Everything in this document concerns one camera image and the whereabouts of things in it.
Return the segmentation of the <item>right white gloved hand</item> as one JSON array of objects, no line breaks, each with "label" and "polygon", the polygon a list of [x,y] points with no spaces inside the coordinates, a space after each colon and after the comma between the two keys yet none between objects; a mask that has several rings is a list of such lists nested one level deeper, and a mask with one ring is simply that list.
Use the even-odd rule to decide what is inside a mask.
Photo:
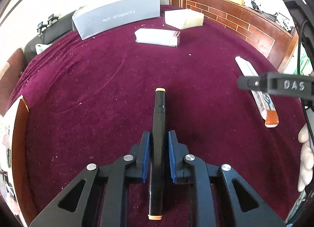
[{"label": "right white gloved hand", "polygon": [[302,192],[313,178],[313,151],[310,147],[309,131],[305,124],[298,133],[298,141],[302,144],[300,152],[300,171],[298,176],[298,192]]}]

